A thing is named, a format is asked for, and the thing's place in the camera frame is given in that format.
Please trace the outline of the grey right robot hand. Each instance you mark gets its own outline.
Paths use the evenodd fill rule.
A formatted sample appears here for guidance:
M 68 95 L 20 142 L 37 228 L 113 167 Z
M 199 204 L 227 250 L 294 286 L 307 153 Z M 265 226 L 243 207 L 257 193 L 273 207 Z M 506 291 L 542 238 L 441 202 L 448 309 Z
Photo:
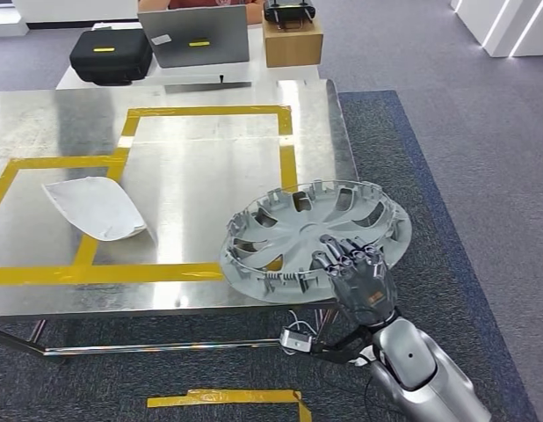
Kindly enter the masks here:
M 366 327 L 390 324 L 397 315 L 397 289 L 381 249 L 359 236 L 337 239 L 325 234 L 313 262 L 328 278 L 350 320 Z

